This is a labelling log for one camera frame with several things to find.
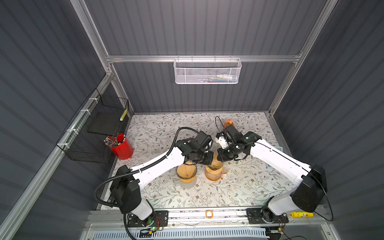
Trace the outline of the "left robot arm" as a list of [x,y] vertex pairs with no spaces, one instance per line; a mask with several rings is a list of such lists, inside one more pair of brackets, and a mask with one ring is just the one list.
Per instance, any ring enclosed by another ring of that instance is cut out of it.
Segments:
[[167,152],[139,166],[121,167],[115,176],[96,187],[94,198],[101,205],[119,208],[123,215],[133,214],[148,226],[155,218],[155,210],[141,196],[141,190],[180,165],[211,165],[212,145],[212,137],[205,132],[181,127]]

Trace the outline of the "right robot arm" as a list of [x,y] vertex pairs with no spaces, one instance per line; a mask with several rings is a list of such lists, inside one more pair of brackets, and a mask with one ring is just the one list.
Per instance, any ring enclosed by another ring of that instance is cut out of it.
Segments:
[[294,185],[291,191],[270,197],[261,208],[261,215],[267,223],[290,211],[313,213],[327,195],[324,168],[317,165],[312,167],[290,157],[254,132],[243,135],[230,125],[217,133],[215,141],[220,145],[219,161],[236,161],[239,154],[252,156],[276,169]]

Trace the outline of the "orange coffee filter box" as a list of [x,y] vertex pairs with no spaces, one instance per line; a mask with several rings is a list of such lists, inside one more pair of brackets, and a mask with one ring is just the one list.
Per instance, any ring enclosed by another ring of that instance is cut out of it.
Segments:
[[225,128],[233,125],[234,125],[234,122],[232,120],[225,121]]

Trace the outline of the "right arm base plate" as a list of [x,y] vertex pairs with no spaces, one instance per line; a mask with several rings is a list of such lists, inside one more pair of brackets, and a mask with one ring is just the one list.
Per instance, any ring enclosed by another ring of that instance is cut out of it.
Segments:
[[287,214],[277,216],[263,208],[247,208],[246,214],[250,224],[287,224],[289,222]]

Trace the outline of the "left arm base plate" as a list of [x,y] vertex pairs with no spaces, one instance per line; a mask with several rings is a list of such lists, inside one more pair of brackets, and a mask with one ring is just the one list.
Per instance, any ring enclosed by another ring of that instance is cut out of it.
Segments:
[[144,220],[141,220],[134,214],[127,216],[127,225],[129,228],[152,228],[152,227],[166,227],[168,225],[169,211],[161,210],[154,211]]

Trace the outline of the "orange glass pitcher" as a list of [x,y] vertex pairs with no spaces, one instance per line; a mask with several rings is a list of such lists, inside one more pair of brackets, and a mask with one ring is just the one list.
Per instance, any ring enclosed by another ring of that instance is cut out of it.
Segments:
[[215,182],[215,181],[222,179],[223,175],[226,175],[227,173],[228,173],[227,171],[224,171],[224,172],[220,172],[217,174],[212,174],[212,173],[205,171],[205,176],[208,180]]

